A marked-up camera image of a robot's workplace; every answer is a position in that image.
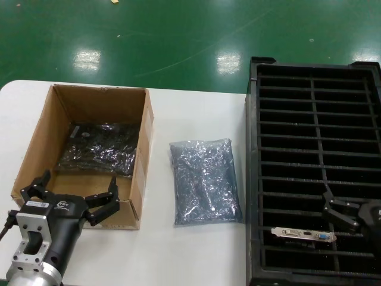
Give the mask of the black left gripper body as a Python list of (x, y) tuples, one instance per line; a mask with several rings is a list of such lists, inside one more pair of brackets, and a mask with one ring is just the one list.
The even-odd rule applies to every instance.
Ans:
[(86, 221), (88, 205), (83, 197), (76, 195), (55, 195), (51, 204), (48, 225), (52, 241), (47, 262), (65, 270)]

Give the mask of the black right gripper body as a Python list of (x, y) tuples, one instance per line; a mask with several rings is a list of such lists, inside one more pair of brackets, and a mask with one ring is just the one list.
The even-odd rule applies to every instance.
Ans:
[(358, 220), (365, 238), (380, 238), (380, 201), (371, 200), (362, 204)]

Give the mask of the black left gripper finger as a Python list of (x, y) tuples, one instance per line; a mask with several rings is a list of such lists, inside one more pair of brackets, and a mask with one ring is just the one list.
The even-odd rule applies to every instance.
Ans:
[(20, 194), (24, 202), (30, 201), (33, 197), (37, 197), (42, 201), (47, 201), (52, 197), (52, 192), (47, 190), (47, 185), (50, 181), (50, 170), (45, 170), (43, 175), (34, 178), (32, 183), (21, 189)]
[(120, 210), (120, 200), (116, 176), (111, 178), (107, 192), (87, 196), (85, 202), (88, 206), (88, 210), (85, 211), (85, 218), (91, 226), (100, 224), (118, 212)]

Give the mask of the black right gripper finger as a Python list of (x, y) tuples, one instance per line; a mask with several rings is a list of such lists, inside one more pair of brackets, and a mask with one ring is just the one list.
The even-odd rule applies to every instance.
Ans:
[(322, 218), (344, 231), (357, 232), (359, 223), (356, 219), (360, 205), (336, 199), (330, 188), (327, 188), (323, 197)]

